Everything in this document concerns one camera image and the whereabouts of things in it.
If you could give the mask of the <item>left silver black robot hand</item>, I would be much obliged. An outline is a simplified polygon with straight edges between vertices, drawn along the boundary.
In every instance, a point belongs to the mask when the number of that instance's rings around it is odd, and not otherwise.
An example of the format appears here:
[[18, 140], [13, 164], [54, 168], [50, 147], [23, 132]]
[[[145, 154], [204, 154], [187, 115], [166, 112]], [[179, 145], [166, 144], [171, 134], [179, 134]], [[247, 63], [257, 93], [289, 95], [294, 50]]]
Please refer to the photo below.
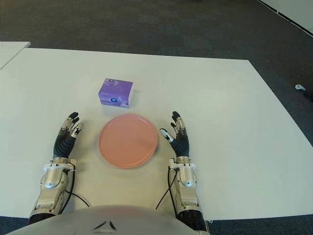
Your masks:
[[79, 113], [71, 113], [63, 122], [53, 147], [53, 158], [68, 158], [74, 148], [76, 139], [83, 130], [79, 121]]

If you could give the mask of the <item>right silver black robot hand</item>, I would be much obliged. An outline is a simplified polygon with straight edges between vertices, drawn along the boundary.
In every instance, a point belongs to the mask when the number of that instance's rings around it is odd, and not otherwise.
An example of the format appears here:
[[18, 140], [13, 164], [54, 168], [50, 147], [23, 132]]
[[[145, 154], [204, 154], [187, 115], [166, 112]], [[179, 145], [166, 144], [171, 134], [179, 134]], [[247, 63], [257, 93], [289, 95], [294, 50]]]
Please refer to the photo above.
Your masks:
[[189, 157], [189, 139], [184, 121], [177, 111], [172, 112], [172, 119], [174, 122], [170, 124], [176, 136], [173, 137], [164, 128], [160, 129], [160, 133], [169, 142], [177, 157]]

